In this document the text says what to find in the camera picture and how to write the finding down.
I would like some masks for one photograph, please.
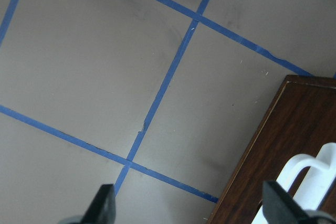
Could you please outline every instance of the wood grain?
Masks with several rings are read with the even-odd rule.
[[[294,155],[316,156],[323,144],[336,142],[335,87],[331,78],[285,78],[208,224],[250,224],[260,206],[264,180],[275,180]],[[336,216],[335,200],[336,189],[321,209]]]

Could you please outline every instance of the gray floor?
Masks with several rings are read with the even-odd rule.
[[[336,0],[210,0],[203,16],[202,0],[19,0],[8,20],[10,1],[0,0],[3,223],[82,214],[117,180],[116,224],[205,223],[215,204],[202,195],[221,195],[283,78],[336,71]]]

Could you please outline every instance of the wooden board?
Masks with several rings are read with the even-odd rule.
[[[285,78],[208,224],[250,224],[261,205],[264,180],[276,180],[294,155],[316,156],[323,144],[336,142],[335,88],[331,78]],[[335,203],[333,187],[320,209],[336,217]]]

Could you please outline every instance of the dark brown wooden surface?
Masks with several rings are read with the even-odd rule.
[[[264,180],[275,180],[294,155],[316,156],[336,142],[335,87],[331,78],[285,78],[207,223],[250,224]],[[333,187],[321,210],[336,217],[335,203]]]

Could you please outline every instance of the blue grid line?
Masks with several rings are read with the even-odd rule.
[[[83,141],[83,140],[81,140],[79,138],[76,138],[76,137],[70,136],[68,134],[65,134],[62,131],[59,131],[59,130],[57,130],[57,129],[53,128],[53,127],[50,127],[50,126],[48,126],[46,124],[38,122],[38,121],[36,121],[36,120],[34,120],[32,118],[29,118],[29,117],[27,117],[25,115],[22,115],[22,114],[20,114],[20,113],[18,113],[16,111],[11,110],[11,109],[9,109],[7,107],[4,107],[2,105],[0,105],[0,113],[3,113],[5,115],[7,115],[7,116],[10,116],[10,117],[12,117],[12,118],[14,118],[14,119],[16,119],[18,121],[26,123],[26,124],[28,124],[28,125],[36,128],[36,129],[39,129],[39,130],[41,130],[43,132],[46,132],[46,133],[48,133],[50,135],[53,135],[53,136],[58,137],[60,139],[63,139],[65,141],[69,142],[69,143],[77,145],[77,146],[79,146],[81,148],[84,148],[84,149],[86,149],[88,151],[96,153],[96,154],[98,154],[98,155],[100,155],[102,157],[105,157],[107,159],[110,159],[112,161],[120,163],[122,165],[125,165],[124,167],[130,166],[132,169],[135,169],[138,172],[147,174],[147,175],[149,175],[149,176],[151,176],[153,178],[159,179],[159,180],[161,180],[161,181],[163,181],[165,183],[168,183],[168,184],[170,184],[172,186],[175,186],[177,188],[185,190],[185,191],[187,191],[189,193],[192,193],[194,195],[197,195],[197,196],[202,197],[204,199],[207,199],[209,201],[216,202],[216,200],[218,200],[216,197],[214,197],[214,196],[212,196],[210,194],[207,194],[207,193],[204,193],[202,191],[199,191],[198,189],[196,189],[194,187],[188,186],[188,185],[186,185],[184,183],[180,183],[177,180],[169,178],[169,177],[167,177],[167,176],[165,176],[163,174],[160,174],[158,172],[155,172],[153,170],[148,170],[147,168],[145,168],[142,165],[133,163],[131,161],[126,160],[125,158],[123,158],[121,156],[118,156],[116,154],[112,154],[112,153],[110,153],[108,151],[102,150],[102,149],[100,149],[100,148],[98,148],[98,147],[96,147],[94,145],[91,145],[91,144],[89,144],[89,143],[87,143],[87,142],[85,142],[85,141]]]
[[[2,44],[2,41],[5,38],[5,35],[7,33],[9,24],[11,23],[12,17],[14,15],[14,11],[16,9],[17,3],[19,2],[19,0],[10,0],[10,3],[7,7],[5,16],[2,20],[2,23],[0,25],[0,47]]]
[[[202,0],[201,3],[199,4],[199,7],[197,9],[197,13],[198,14],[202,14],[206,8],[206,6],[208,5],[210,0]],[[168,69],[168,72],[166,74],[166,76],[164,77],[163,79],[163,82],[160,86],[160,89],[158,91],[158,93],[156,94],[156,97],[148,111],[148,114],[146,115],[146,118],[144,120],[144,124],[143,124],[143,129],[142,131],[139,131],[135,140],[134,140],[134,143],[130,149],[130,152],[128,153],[127,155],[127,160],[129,161],[133,161],[141,143],[142,143],[142,140],[147,132],[147,129],[149,127],[149,125],[151,124],[154,116],[155,116],[155,113],[163,99],[163,96],[169,86],[169,83],[171,82],[174,74],[175,74],[175,71],[177,69],[177,67],[179,66],[180,64],[180,61],[184,55],[184,52],[186,51],[187,47],[188,47],[188,44],[192,38],[192,36],[194,35],[195,33],[195,30],[197,28],[197,25],[198,25],[198,21],[197,20],[192,20],[190,25],[189,25],[189,28],[187,30],[187,32],[185,33],[184,35],[184,38],[176,52],[176,55]],[[117,178],[117,182],[115,184],[115,194],[118,193],[118,191],[120,190],[120,187],[123,183],[123,181],[125,180],[126,176],[127,176],[127,173],[130,169],[130,165],[125,165],[124,168],[122,169],[122,171],[120,172],[118,178]]]
[[[197,13],[194,12],[193,10],[173,1],[173,0],[156,0],[158,2],[160,2],[161,4],[164,4],[178,12],[180,12],[181,14],[184,14],[194,20],[197,20],[199,22],[201,22],[203,25],[219,32],[220,34],[240,43],[241,45],[255,51],[256,53],[266,57],[267,59],[293,71],[296,74],[299,74],[301,76],[313,76],[311,73],[305,71],[304,69],[294,65],[293,63],[290,63],[289,61],[280,59],[275,57],[271,52],[269,52],[268,50],[266,50],[265,48],[253,43],[252,41],[240,36],[237,33],[234,33],[233,31],[221,26],[220,24],[202,16],[203,13]]]

